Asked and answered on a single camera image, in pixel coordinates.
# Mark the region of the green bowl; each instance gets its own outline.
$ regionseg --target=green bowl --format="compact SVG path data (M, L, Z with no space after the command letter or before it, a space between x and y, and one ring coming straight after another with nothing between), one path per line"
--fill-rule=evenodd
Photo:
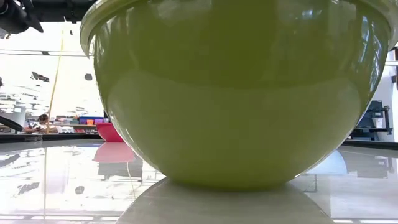
M397 40L390 0L109 0L81 26L104 108L171 179L293 179L358 123Z

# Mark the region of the black machine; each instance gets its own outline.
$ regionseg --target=black machine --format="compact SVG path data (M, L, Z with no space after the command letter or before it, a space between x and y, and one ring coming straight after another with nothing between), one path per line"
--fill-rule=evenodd
M44 32L41 22L81 21L96 0L0 0L0 37L33 27Z
M351 133L351 139L378 141L378 133L392 134L389 121L389 110L390 107L383 106L382 101L373 100L361 121ZM376 127L373 118L384 118L385 128Z

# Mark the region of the shelf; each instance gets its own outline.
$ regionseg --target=shelf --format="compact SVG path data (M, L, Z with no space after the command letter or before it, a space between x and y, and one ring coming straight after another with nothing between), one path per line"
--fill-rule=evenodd
M43 142L32 142L35 137L39 137ZM103 142L98 134L0 134L0 145L2 143L19 143L16 147L1 146L0 152L30 149L32 145L34 147L55 147L59 144L64 144L65 141L83 141L82 143L84 141L94 141L98 142L98 144Z
M73 128L96 128L95 125L88 124L53 124L54 126L73 127Z

